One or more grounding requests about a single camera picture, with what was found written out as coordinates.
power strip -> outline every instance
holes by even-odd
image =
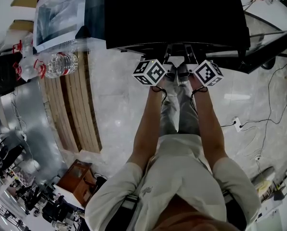
[[[236,131],[240,132],[242,130],[242,125],[241,125],[240,119],[238,117],[235,117],[233,122],[234,122],[234,126],[235,126]]]

hand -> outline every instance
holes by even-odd
[[[192,86],[193,90],[196,90],[196,89],[198,89],[198,88],[203,86],[196,75],[190,74],[190,76],[188,78],[190,80],[190,83],[191,83],[191,86]]]

wooden plank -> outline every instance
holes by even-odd
[[[94,131],[95,131],[95,137],[96,137],[97,142],[98,142],[98,148],[99,148],[99,151],[101,151],[102,143],[101,143],[99,130],[98,130],[98,127],[97,127],[96,117],[95,117],[95,113],[94,113],[93,100],[92,100],[92,86],[91,86],[91,83],[90,83],[88,52],[86,52],[84,54],[84,69],[85,69],[87,96],[88,96],[88,102],[89,102],[89,107],[90,107],[90,113],[91,113],[91,116],[92,116],[93,127],[94,127]]]
[[[46,88],[46,93],[49,98],[49,105],[51,108],[53,122],[57,128],[57,133],[61,140],[61,144],[63,145],[65,149],[67,149],[67,141],[65,140],[65,132],[64,132],[64,129],[61,127],[62,124],[61,124],[59,114],[58,114],[58,107],[55,102],[55,96],[54,96],[53,89],[52,89],[51,79],[47,79],[47,78],[45,79],[45,88]]]
[[[87,92],[87,84],[86,84],[86,76],[85,76],[85,57],[86,56],[87,56],[86,52],[81,52],[78,54],[78,61],[79,63],[81,63],[81,64],[78,64],[80,89],[81,89],[82,98],[83,98],[83,107],[85,110],[89,135],[92,141],[91,151],[99,153],[100,148],[99,148],[99,144],[98,144],[96,134],[95,134],[94,124],[93,124],[92,115],[91,115],[91,109],[89,106],[88,92]]]
[[[57,99],[59,100],[59,104],[60,104],[60,112],[59,115],[62,117],[61,120],[64,121],[64,129],[66,131],[66,133],[69,135],[67,140],[69,140],[69,150],[78,153],[79,150],[77,148],[75,139],[74,139],[74,135],[70,126],[70,122],[66,113],[66,109],[65,109],[65,103],[63,100],[63,95],[62,95],[62,88],[61,88],[61,84],[60,84],[60,79],[59,78],[55,78],[55,83],[56,83],[56,90],[54,90],[54,93],[56,93],[57,95]]]
[[[80,112],[81,113],[81,118],[82,118],[82,124],[85,130],[85,136],[87,138],[88,141],[88,147],[86,148],[87,151],[93,151],[93,143],[92,143],[92,139],[90,136],[90,132],[89,132],[89,127],[88,127],[88,122],[87,119],[85,117],[85,108],[84,108],[84,103],[83,103],[83,98],[82,98],[82,93],[81,93],[81,88],[80,88],[80,79],[79,79],[79,72],[76,71],[74,73],[74,78],[75,78],[75,86],[76,86],[76,92],[77,92],[77,96],[78,96],[78,105],[79,105],[79,109],[76,110],[76,112]]]
[[[78,122],[78,120],[81,119],[81,117],[77,117],[77,114],[76,114],[76,108],[75,108],[73,93],[72,93],[72,86],[71,86],[71,82],[70,82],[70,75],[65,76],[65,83],[66,83],[66,89],[67,89],[67,95],[68,95],[68,99],[69,99],[69,103],[70,103],[70,108],[71,108],[71,112],[72,112],[72,116],[73,116],[73,120],[74,120],[74,125],[76,128],[77,134],[78,134],[80,147],[81,147],[81,149],[83,149],[86,147],[85,142],[84,142],[85,139],[82,135],[81,127],[80,127],[79,122]]]
[[[67,115],[68,121],[70,123],[70,127],[71,127],[71,130],[72,130],[72,134],[74,136],[74,140],[75,140],[77,149],[80,152],[82,148],[81,148],[81,144],[80,144],[80,141],[79,141],[79,135],[77,133],[77,129],[76,129],[76,126],[75,126],[75,121],[74,121],[72,110],[71,110],[70,100],[68,98],[66,79],[65,79],[65,76],[61,76],[59,79],[60,79],[60,84],[61,84],[62,97],[63,97],[63,100],[64,100],[66,115]]]
[[[71,92],[72,92],[73,102],[74,102],[74,107],[75,107],[73,116],[76,117],[76,119],[77,119],[78,126],[79,126],[80,133],[81,133],[81,137],[82,137],[81,147],[83,150],[88,150],[90,144],[89,144],[88,137],[86,135],[84,124],[83,124],[84,118],[82,117],[82,114],[80,112],[80,101],[79,101],[79,96],[78,96],[77,90],[76,90],[75,73],[70,74],[69,79],[70,79]]]

person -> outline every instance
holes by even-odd
[[[257,218],[261,206],[258,194],[225,152],[222,128],[208,89],[194,75],[188,77],[194,110],[189,83],[185,85],[178,78],[180,85],[175,84],[176,75],[181,76],[179,69],[171,71],[174,83],[164,77],[158,87],[149,89],[130,158],[88,202],[85,220],[92,231],[111,225],[130,194],[139,196],[139,202],[127,230],[238,230],[227,221],[225,192],[235,199],[246,225]],[[163,92],[159,90],[163,89],[168,96],[170,89],[176,92],[180,105],[178,132],[173,122],[177,110],[174,94],[161,105]],[[122,223],[125,218],[122,214],[118,219]]]

man's leg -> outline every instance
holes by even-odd
[[[176,92],[180,105],[179,133],[196,134],[200,136],[198,115],[190,103],[190,89],[187,85],[180,85],[176,88]]]
[[[176,80],[169,81],[167,77],[165,78],[164,89],[167,92],[167,98],[165,99],[162,110],[161,110],[161,122],[159,136],[167,134],[176,134],[177,129],[174,125],[173,118],[176,114],[176,107],[174,105],[174,99],[176,99],[176,93],[174,87],[177,86]]]
[[[173,123],[173,118],[177,111],[172,100],[174,98],[176,97],[167,97],[163,103],[161,111],[160,131],[159,131],[160,137],[167,134],[177,133],[177,130]]]

